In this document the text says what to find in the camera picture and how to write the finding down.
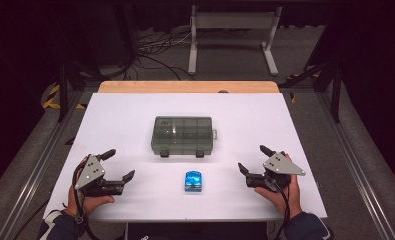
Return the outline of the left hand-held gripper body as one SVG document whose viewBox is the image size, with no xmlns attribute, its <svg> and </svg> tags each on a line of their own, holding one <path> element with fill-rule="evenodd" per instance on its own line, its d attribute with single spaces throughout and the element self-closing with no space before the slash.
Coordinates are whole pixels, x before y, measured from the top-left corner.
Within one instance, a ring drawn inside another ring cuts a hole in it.
<svg viewBox="0 0 395 240">
<path fill-rule="evenodd" d="M 100 197 L 106 195 L 121 195 L 124 185 L 121 181 L 107 181 L 104 179 L 105 169 L 97 155 L 90 154 L 84 163 L 81 174 L 74 183 L 74 188 L 83 195 Z"/>
</svg>

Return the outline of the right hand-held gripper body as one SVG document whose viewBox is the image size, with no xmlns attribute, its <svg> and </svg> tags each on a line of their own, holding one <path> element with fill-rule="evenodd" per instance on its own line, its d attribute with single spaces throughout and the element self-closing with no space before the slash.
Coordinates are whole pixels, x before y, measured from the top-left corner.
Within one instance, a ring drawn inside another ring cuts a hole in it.
<svg viewBox="0 0 395 240">
<path fill-rule="evenodd" d="M 250 173 L 245 170 L 246 185 L 262 187 L 271 192 L 285 189 L 291 183 L 292 175 L 305 176 L 306 172 L 289 160 L 283 153 L 273 153 L 263 164 L 265 172 Z"/>
</svg>

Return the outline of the blue shiny packet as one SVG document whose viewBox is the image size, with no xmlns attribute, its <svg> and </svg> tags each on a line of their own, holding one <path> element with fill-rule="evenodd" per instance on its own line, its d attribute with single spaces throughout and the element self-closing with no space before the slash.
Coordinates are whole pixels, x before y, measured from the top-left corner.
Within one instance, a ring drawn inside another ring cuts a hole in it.
<svg viewBox="0 0 395 240">
<path fill-rule="evenodd" d="M 199 171 L 188 171 L 185 174 L 184 190 L 186 192 L 202 191 L 202 174 Z"/>
</svg>

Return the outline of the grey transparent storage box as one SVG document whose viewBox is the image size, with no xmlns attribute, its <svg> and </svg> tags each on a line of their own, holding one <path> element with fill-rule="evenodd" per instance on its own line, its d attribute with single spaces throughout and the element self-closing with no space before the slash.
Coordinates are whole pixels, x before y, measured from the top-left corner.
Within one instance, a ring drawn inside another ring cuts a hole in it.
<svg viewBox="0 0 395 240">
<path fill-rule="evenodd" d="M 155 155 L 210 155 L 214 146 L 211 117 L 157 116 L 154 121 L 151 148 Z"/>
</svg>

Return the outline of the person's left hand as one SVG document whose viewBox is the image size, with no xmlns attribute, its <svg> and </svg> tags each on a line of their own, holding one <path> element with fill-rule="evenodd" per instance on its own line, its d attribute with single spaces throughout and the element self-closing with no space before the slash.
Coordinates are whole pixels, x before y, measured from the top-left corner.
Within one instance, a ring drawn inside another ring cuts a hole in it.
<svg viewBox="0 0 395 240">
<path fill-rule="evenodd" d="M 70 216 L 75 216 L 79 211 L 82 211 L 86 216 L 90 216 L 99 206 L 114 202 L 115 199 L 111 195 L 82 197 L 73 186 L 70 186 L 68 192 L 68 203 L 64 207 L 64 211 Z"/>
</svg>

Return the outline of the person's right hand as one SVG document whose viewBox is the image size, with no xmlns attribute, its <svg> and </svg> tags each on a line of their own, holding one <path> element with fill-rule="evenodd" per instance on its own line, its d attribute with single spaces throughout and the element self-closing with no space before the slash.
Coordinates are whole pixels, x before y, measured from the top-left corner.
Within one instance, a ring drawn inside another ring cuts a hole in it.
<svg viewBox="0 0 395 240">
<path fill-rule="evenodd" d="M 280 214 L 285 215 L 286 209 L 289 209 L 289 219 L 303 212 L 300 201 L 300 187 L 296 175 L 291 176 L 291 182 L 288 188 L 284 190 L 284 195 L 287 197 L 288 202 L 285 202 L 279 192 L 271 192 L 262 187 L 256 187 L 254 191 L 270 201 Z"/>
</svg>

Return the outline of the black metal stand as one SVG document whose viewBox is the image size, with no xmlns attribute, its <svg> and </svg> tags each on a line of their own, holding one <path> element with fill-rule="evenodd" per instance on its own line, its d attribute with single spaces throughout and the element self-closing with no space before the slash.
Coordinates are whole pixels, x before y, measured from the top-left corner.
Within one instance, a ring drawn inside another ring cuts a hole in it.
<svg viewBox="0 0 395 240">
<path fill-rule="evenodd" d="M 82 91 L 85 88 L 85 79 L 81 72 L 86 73 L 93 81 L 104 81 L 105 77 L 99 72 L 92 70 L 86 65 L 74 60 L 67 53 L 57 54 L 58 80 L 60 96 L 60 113 L 58 122 L 61 123 L 69 112 L 68 86 L 74 91 Z"/>
<path fill-rule="evenodd" d="M 316 69 L 320 70 L 312 88 L 315 92 L 325 92 L 329 86 L 332 86 L 330 112 L 336 123 L 340 122 L 339 119 L 339 104 L 341 94 L 341 75 L 340 61 L 337 59 L 326 61 L 324 63 L 313 65 L 307 70 Z M 293 79 L 278 85 L 279 88 L 290 88 L 298 83 L 304 81 L 303 79 Z"/>
</svg>

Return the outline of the yellow black floor tape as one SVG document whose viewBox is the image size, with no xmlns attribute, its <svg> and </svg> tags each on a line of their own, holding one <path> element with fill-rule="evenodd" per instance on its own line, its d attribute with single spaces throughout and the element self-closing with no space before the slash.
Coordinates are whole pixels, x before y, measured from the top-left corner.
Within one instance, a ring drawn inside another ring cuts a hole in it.
<svg viewBox="0 0 395 240">
<path fill-rule="evenodd" d="M 58 83 L 55 83 L 50 87 L 49 93 L 45 98 L 42 107 L 44 109 L 60 109 L 62 107 L 61 90 Z"/>
<path fill-rule="evenodd" d="M 306 78 L 310 78 L 310 77 L 316 75 L 319 71 L 320 70 L 310 69 L 310 70 L 306 70 L 306 71 L 299 73 L 299 74 L 291 74 L 286 78 L 286 80 L 291 81 L 296 78 L 304 80 Z"/>
</svg>

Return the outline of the wooden table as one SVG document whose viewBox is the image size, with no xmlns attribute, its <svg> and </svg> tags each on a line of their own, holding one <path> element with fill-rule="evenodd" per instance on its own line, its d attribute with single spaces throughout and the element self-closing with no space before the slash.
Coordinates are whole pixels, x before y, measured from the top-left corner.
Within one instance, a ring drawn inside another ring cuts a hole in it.
<svg viewBox="0 0 395 240">
<path fill-rule="evenodd" d="M 99 93 L 279 93 L 273 81 L 104 81 Z"/>
</svg>

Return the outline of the aluminium floor rail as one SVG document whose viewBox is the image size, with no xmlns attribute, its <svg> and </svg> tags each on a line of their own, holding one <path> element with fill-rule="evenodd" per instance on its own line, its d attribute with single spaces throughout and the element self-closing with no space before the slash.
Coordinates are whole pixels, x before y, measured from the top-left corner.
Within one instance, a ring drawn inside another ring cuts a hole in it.
<svg viewBox="0 0 395 240">
<path fill-rule="evenodd" d="M 323 93 L 316 93 L 316 97 L 321 105 L 322 111 L 326 115 L 335 135 L 338 138 L 341 148 L 344 151 L 346 165 L 371 216 L 371 219 L 374 222 L 381 240 L 395 240 L 395 232 L 392 229 L 377 195 L 369 183 L 365 172 L 363 171 L 359 160 L 350 145 L 344 129 L 340 123 L 336 122 L 331 113 L 327 96 Z"/>
<path fill-rule="evenodd" d="M 70 95 L 64 118 L 48 109 L 0 180 L 0 240 L 13 240 L 20 229 L 40 224 L 44 202 L 64 165 L 70 146 L 66 141 L 76 134 L 83 111 L 80 101 L 89 95 L 80 91 Z"/>
</svg>

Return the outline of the white metal stand frame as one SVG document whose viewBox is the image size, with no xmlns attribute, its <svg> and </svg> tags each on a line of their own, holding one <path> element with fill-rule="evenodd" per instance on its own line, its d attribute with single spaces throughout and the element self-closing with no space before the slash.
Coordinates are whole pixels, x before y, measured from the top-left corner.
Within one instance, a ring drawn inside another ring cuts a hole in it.
<svg viewBox="0 0 395 240">
<path fill-rule="evenodd" d="M 199 12 L 193 5 L 190 17 L 191 45 L 188 72 L 195 73 L 197 68 L 198 29 L 264 29 L 268 31 L 268 38 L 261 43 L 270 74 L 279 74 L 271 47 L 281 18 L 282 8 L 261 13 L 250 12 Z"/>
</svg>

